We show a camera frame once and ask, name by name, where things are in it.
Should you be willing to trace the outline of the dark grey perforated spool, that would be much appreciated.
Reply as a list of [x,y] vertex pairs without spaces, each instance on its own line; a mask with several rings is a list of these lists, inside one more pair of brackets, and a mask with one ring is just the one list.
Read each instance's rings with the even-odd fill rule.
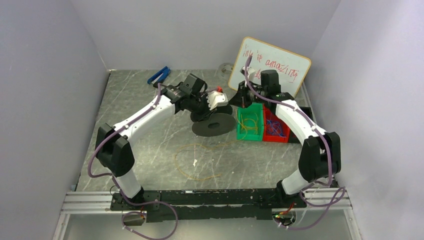
[[192,112],[192,132],[201,137],[216,137],[231,132],[236,127],[233,108],[230,105],[219,106],[203,113]]

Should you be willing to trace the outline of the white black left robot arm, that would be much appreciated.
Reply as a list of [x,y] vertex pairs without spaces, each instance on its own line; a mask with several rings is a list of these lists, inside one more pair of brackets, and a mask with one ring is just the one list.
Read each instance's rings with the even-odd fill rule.
[[106,176],[111,176],[120,195],[131,210],[146,205],[144,189],[134,173],[134,145],[147,131],[180,111],[210,113],[207,97],[207,83],[189,74],[176,86],[157,84],[156,95],[141,110],[129,118],[98,128],[95,150],[87,167],[88,175],[95,178],[91,171],[94,159],[107,168]]

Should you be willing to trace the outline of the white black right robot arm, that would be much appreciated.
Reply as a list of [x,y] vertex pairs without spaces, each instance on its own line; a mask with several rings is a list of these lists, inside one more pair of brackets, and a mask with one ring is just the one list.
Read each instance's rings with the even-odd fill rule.
[[253,103],[263,104],[275,117],[288,126],[301,144],[296,170],[276,185],[277,196],[283,200],[299,194],[313,184],[329,187],[333,176],[341,171],[341,139],[336,132],[318,126],[288,92],[281,91],[276,70],[263,70],[260,83],[250,78],[255,72],[243,67],[244,80],[238,84],[230,105],[247,108]]

